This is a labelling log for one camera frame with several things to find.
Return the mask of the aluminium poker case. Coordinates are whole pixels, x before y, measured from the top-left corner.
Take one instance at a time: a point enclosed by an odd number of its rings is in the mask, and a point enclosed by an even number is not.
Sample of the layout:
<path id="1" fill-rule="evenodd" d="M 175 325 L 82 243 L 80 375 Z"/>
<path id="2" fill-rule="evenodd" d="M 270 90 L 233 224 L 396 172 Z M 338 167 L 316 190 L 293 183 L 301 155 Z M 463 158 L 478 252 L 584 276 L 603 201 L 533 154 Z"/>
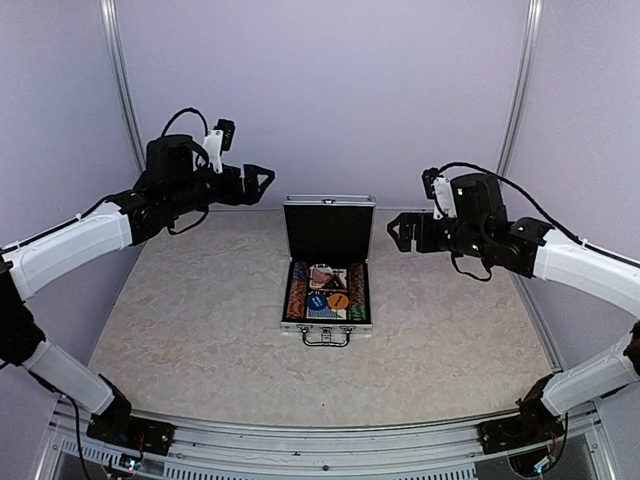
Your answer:
<path id="1" fill-rule="evenodd" d="M 288 195 L 282 210 L 289 253 L 281 329 L 309 348 L 344 348 L 373 330 L 369 253 L 371 195 Z"/>

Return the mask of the black triangular button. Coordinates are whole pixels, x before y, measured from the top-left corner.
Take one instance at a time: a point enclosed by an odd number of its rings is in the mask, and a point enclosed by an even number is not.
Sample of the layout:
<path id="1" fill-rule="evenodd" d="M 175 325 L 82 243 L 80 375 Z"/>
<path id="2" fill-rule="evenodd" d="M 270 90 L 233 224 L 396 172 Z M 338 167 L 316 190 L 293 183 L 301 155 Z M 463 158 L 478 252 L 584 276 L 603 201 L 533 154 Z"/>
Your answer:
<path id="1" fill-rule="evenodd" d="M 342 291 L 348 290 L 347 285 L 342 280 L 339 273 L 333 273 L 330 278 L 322 285 L 321 290 L 326 291 Z"/>

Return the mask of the red playing card deck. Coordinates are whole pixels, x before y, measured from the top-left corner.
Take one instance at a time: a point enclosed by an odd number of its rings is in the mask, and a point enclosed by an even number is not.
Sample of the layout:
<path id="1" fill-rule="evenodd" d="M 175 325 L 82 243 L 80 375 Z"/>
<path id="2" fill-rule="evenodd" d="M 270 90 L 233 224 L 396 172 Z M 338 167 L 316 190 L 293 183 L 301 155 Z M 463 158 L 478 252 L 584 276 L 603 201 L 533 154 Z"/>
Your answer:
<path id="1" fill-rule="evenodd" d="M 311 290 L 321 290 L 322 285 L 333 273 L 339 273 L 348 288 L 347 270 L 342 268 L 332 268 L 326 264 L 315 264 L 309 269 L 309 288 Z"/>

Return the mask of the orange round button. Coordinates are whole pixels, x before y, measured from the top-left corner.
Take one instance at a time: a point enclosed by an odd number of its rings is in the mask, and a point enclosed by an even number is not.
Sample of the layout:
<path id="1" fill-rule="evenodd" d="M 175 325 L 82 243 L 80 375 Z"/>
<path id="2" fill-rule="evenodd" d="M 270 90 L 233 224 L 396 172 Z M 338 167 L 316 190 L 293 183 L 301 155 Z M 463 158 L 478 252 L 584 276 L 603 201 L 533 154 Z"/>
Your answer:
<path id="1" fill-rule="evenodd" d="M 349 302 L 349 297 L 344 293 L 334 293 L 328 297 L 328 307 L 334 311 L 345 310 Z"/>

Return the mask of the blue playing card deck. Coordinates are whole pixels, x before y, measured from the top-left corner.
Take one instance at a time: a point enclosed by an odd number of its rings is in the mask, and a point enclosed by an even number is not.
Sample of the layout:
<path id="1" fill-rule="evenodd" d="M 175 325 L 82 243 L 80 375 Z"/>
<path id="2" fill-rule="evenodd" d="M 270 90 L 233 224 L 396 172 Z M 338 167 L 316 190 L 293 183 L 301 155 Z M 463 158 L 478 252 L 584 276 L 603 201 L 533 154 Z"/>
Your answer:
<path id="1" fill-rule="evenodd" d="M 329 307 L 325 307 L 319 310 L 308 308 L 305 314 L 305 318 L 310 320 L 335 320 L 335 321 L 346 321 L 348 319 L 346 309 L 333 310 Z"/>

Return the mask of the blue round button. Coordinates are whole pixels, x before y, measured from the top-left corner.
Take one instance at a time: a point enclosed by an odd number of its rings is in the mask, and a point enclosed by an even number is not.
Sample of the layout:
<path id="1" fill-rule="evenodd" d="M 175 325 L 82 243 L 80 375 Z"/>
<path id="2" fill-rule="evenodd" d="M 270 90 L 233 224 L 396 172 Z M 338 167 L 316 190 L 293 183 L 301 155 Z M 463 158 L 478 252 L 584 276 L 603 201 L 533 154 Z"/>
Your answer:
<path id="1" fill-rule="evenodd" d="M 312 311 L 320 311 L 328 306 L 328 299 L 322 293 L 316 293 L 307 297 L 307 307 Z"/>

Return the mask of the green poker chip stack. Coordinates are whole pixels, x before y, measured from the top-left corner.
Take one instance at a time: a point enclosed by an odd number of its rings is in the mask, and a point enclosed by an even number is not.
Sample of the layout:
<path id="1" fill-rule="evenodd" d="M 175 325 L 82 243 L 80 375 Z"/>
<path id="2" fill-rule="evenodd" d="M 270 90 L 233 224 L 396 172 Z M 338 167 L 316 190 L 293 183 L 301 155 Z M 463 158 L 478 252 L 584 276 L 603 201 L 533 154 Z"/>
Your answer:
<path id="1" fill-rule="evenodd" d="M 364 304 L 354 304 L 349 308 L 349 320 L 352 322 L 369 322 L 368 309 Z"/>

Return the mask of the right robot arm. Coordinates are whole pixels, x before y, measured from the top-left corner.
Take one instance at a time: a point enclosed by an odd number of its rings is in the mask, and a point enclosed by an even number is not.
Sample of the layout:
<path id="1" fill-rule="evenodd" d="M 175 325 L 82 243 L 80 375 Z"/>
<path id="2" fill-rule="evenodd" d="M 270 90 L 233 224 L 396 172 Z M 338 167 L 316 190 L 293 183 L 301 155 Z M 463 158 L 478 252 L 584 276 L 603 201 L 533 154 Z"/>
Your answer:
<path id="1" fill-rule="evenodd" d="M 404 212 L 387 225 L 402 252 L 447 252 L 480 260 L 485 271 L 495 267 L 526 278 L 571 287 L 603 300 L 632 316 L 639 314 L 639 268 L 627 258 L 597 252 L 588 243 L 573 243 L 550 224 L 525 217 L 497 229 L 488 219 L 477 223 L 430 213 Z M 615 393 L 639 379 L 639 328 L 581 364 L 538 381 L 521 403 L 511 433 L 523 444 L 535 442 L 553 417 L 596 397 Z"/>

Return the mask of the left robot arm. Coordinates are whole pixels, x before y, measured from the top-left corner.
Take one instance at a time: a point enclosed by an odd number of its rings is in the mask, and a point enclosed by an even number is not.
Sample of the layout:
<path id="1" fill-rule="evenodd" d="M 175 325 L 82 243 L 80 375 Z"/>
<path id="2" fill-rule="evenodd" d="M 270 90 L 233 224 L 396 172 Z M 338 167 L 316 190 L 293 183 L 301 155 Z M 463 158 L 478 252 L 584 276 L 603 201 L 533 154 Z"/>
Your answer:
<path id="1" fill-rule="evenodd" d="M 1 250 L 1 359 L 101 416 L 102 430 L 121 445 L 140 434 L 131 406 L 116 387 L 55 345 L 36 325 L 27 300 L 48 284 L 106 254 L 140 245 L 173 230 L 187 213 L 212 204 L 258 203 L 275 179 L 257 165 L 201 168 L 158 180 L 145 172 L 134 187 L 101 199 L 89 211 Z"/>

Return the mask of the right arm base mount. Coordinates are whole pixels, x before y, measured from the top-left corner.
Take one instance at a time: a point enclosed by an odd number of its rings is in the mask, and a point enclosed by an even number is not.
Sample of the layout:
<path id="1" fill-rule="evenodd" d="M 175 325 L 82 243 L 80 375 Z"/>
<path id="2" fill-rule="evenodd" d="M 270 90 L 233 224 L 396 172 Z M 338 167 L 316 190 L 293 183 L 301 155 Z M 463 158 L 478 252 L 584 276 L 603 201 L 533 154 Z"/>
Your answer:
<path id="1" fill-rule="evenodd" d="M 513 450 L 549 441 L 566 433 L 564 421 L 543 405 L 544 387 L 553 377 L 538 380 L 516 404 L 518 413 L 498 420 L 481 422 L 477 426 L 479 441 L 485 455 Z"/>

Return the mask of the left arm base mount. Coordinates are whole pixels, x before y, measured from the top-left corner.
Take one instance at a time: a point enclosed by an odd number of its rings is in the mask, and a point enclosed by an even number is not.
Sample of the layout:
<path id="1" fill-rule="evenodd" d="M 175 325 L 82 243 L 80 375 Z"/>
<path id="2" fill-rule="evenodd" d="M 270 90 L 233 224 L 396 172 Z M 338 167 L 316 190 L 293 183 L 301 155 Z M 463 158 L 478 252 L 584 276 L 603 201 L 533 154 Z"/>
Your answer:
<path id="1" fill-rule="evenodd" d="M 139 453 L 167 456 L 176 427 L 171 423 L 132 414 L 131 402 L 114 386 L 113 400 L 100 414 L 92 414 L 87 436 Z"/>

